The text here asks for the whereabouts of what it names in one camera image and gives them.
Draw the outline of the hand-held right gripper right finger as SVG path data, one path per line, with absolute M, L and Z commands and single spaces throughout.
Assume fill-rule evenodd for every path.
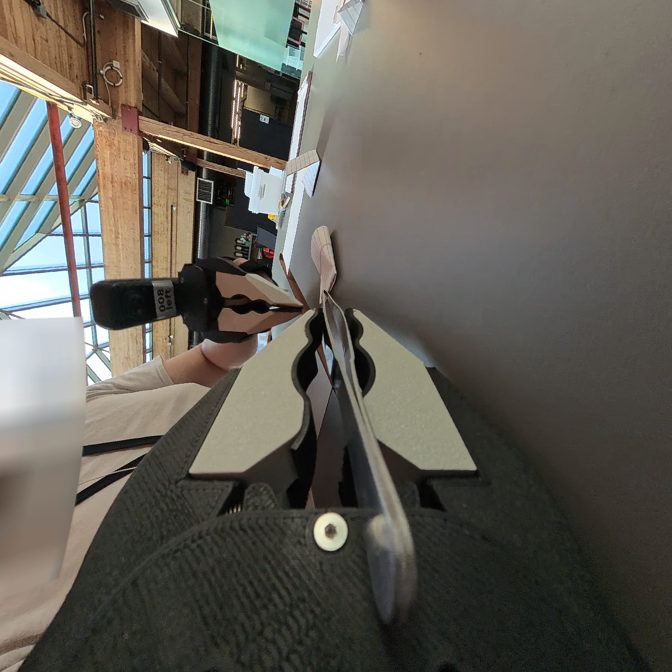
M 477 467 L 424 363 L 347 309 L 364 405 L 394 481 L 471 477 Z

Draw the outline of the beige shirt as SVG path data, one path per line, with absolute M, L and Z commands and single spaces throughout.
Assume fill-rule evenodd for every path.
M 83 559 L 134 465 L 210 388 L 174 384 L 163 360 L 91 385 L 75 506 L 58 576 L 1 598 L 1 670 L 16 671 L 41 639 L 72 588 Z

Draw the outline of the wooden beam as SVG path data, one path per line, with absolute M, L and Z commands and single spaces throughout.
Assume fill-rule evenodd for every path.
M 162 139 L 172 142 L 182 147 L 189 147 L 199 151 L 212 153 L 217 156 L 223 156 L 243 163 L 261 167 L 264 169 L 279 169 L 283 171 L 286 168 L 287 161 L 273 156 L 241 148 L 222 140 L 213 139 L 192 132 L 183 128 L 164 124 L 158 120 L 152 120 L 144 116 L 139 116 L 139 131 L 144 136 L 150 136 L 155 139 Z

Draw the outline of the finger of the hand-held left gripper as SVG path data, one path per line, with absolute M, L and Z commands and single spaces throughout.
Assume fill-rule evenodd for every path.
M 241 334 L 257 334 L 269 331 L 272 327 L 289 322 L 300 316 L 302 309 L 271 308 L 265 313 L 250 310 L 240 313 L 233 308 L 226 308 L 226 332 Z
M 255 273 L 216 273 L 216 286 L 225 299 L 244 297 L 251 302 L 262 301 L 271 307 L 302 307 L 290 292 Z

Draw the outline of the person's left forearm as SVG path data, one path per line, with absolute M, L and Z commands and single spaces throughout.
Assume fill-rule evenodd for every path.
M 163 366 L 174 384 L 194 383 L 212 388 L 231 370 L 242 367 L 257 352 L 257 335 L 238 343 L 203 340 L 185 353 L 164 360 Z

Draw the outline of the frosted glass panel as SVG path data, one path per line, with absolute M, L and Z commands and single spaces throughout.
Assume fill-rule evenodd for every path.
M 210 1 L 218 46 L 280 71 L 294 1 Z

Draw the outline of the metal tweezers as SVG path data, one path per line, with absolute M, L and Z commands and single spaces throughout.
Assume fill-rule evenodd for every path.
M 408 616 L 417 593 L 413 536 L 365 409 L 345 313 L 327 290 L 323 315 L 357 503 L 372 513 L 365 527 L 365 550 L 376 607 L 383 623 L 396 624 Z

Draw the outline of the white grid-creased folded paper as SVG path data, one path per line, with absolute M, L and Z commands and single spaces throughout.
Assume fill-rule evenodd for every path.
M 313 197 L 320 168 L 321 158 L 316 150 L 307 151 L 290 159 L 285 168 L 285 192 L 288 194 L 294 192 L 296 174 L 302 173 L 304 190 L 309 197 Z

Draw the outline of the long lined legal pad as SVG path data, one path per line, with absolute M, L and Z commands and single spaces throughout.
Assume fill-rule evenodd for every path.
M 296 113 L 292 126 L 292 137 L 290 141 L 289 158 L 291 161 L 299 155 L 300 143 L 302 138 L 302 131 L 305 124 L 305 116 L 307 113 L 308 97 L 310 93 L 310 86 L 312 81 L 313 71 L 307 73 L 305 79 L 301 82 L 297 91 Z

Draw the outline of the red pipe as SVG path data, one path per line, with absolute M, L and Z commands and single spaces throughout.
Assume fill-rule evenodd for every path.
M 52 147 L 53 164 L 55 170 L 55 182 L 58 195 L 58 206 L 63 228 L 64 249 L 66 256 L 66 268 L 69 276 L 69 288 L 71 295 L 72 312 L 75 317 L 81 317 L 81 298 L 77 277 L 77 260 L 75 255 L 74 240 L 71 225 L 71 206 L 69 201 L 68 182 L 66 179 L 65 162 L 63 154 L 63 139 L 61 135 L 61 122 L 58 107 L 51 101 L 46 102 L 47 121 Z

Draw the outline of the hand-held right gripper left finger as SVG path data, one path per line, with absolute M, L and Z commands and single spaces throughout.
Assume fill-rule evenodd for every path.
M 271 486 L 291 508 L 306 507 L 316 463 L 310 384 L 323 313 L 309 310 L 250 359 L 224 395 L 189 468 L 208 480 Z

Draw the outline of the lined paper sheet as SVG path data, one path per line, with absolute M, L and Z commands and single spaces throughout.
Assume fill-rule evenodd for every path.
M 320 277 L 318 301 L 323 303 L 324 294 L 330 293 L 337 279 L 337 264 L 333 252 L 330 230 L 318 227 L 311 237 L 311 257 Z

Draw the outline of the window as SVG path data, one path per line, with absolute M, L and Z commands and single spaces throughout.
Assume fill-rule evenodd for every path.
M 87 383 L 112 376 L 106 329 L 89 290 L 104 279 L 93 127 L 59 111 L 68 181 Z M 1 82 L 1 319 L 72 316 L 46 102 Z

